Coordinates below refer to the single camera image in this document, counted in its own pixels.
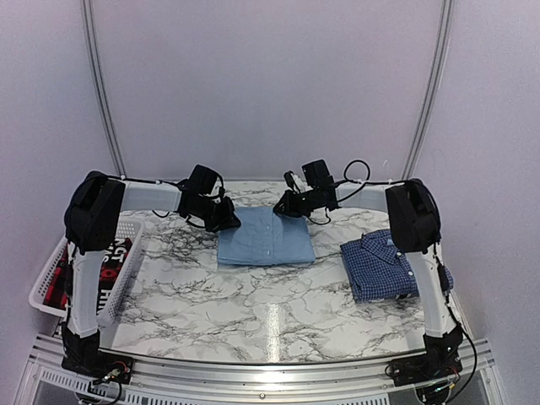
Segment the marble pattern surface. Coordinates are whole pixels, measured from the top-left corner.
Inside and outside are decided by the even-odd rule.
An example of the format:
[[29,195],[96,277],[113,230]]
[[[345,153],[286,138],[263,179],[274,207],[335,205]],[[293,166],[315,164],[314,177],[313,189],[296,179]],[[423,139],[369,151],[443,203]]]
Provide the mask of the marble pattern surface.
[[[282,182],[228,182],[240,206],[272,206]],[[422,348],[418,298],[354,303],[339,245],[387,228],[384,213],[342,208],[309,224],[311,265],[221,266],[217,235],[176,214],[144,219],[140,270],[132,276],[105,346],[152,356],[216,362],[297,363],[357,359]],[[324,212],[314,215],[324,220]]]

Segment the white backdrop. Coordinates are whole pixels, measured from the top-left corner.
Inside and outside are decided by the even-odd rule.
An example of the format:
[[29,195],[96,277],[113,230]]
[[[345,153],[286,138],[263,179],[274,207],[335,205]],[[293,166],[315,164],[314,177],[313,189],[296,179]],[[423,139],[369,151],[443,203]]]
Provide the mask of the white backdrop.
[[111,113],[130,176],[281,178],[354,158],[401,175],[440,1],[95,2]]

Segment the plaid shirt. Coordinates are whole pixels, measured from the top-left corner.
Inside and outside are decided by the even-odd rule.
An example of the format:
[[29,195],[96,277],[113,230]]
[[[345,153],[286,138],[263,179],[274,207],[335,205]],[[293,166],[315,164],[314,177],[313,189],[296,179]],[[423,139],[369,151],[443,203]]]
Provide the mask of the plaid shirt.
[[[341,245],[343,262],[357,301],[386,300],[418,295],[405,254],[392,242],[389,229],[377,230]],[[453,288],[454,280],[446,269]]]

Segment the white basket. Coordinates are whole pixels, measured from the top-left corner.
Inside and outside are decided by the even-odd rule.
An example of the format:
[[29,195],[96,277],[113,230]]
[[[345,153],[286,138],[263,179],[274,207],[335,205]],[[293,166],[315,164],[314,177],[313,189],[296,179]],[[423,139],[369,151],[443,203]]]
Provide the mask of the white basket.
[[[141,253],[141,237],[144,232],[144,222],[140,219],[120,219],[116,228],[116,238],[129,238],[132,241],[132,248],[127,255],[126,262],[122,265],[120,274],[112,287],[111,295],[105,303],[105,307],[98,313],[97,322],[100,327],[108,327],[116,317],[118,307],[122,302],[122,298],[126,292],[127,282],[132,274],[135,263]],[[54,252],[49,257],[45,267],[41,270],[40,276],[34,283],[34,287],[30,291],[30,305],[40,311],[48,314],[53,314],[61,318],[65,317],[66,311],[52,308],[44,305],[43,301],[51,284],[52,276],[54,275],[58,261],[62,258],[62,254],[66,249],[68,241],[62,238],[58,242]]]

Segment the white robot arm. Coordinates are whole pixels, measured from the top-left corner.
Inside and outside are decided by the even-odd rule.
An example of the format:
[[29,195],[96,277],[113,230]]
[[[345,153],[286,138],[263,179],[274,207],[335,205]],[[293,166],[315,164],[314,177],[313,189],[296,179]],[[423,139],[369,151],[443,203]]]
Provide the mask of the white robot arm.
[[[369,166],[360,162],[368,169],[369,178]],[[324,160],[304,165],[302,170],[310,190],[301,191],[295,175],[285,173],[289,190],[274,207],[275,213],[309,217],[318,208],[332,211],[345,207],[388,213],[394,245],[406,253],[413,269],[424,307],[426,354],[392,361],[394,383],[402,386],[461,371],[457,349],[463,341],[463,330],[445,294],[449,281],[436,254],[440,217],[427,187],[418,179],[387,183],[334,181]]]
[[[342,208],[366,208],[388,213],[386,205],[386,190],[392,186],[367,185],[358,194],[341,202]],[[341,200],[350,195],[358,188],[357,185],[344,183],[337,190],[337,199]],[[418,291],[424,306],[425,332],[426,335],[442,338],[451,332],[456,323],[450,316],[446,306],[446,296],[440,288],[438,262],[435,259],[435,244],[428,247],[428,252],[421,251],[406,253],[414,277],[418,285]]]
[[[219,193],[210,196],[217,179],[221,181]],[[91,172],[78,187],[64,217],[69,266],[62,367],[98,379],[118,369],[116,379],[122,383],[129,382],[131,373],[127,370],[132,368],[132,359],[99,351],[95,312],[105,250],[115,238],[120,212],[128,210],[177,212],[188,222],[195,216],[210,232],[240,226],[232,201],[224,195],[223,179],[201,165],[195,167],[189,179],[176,184]]]

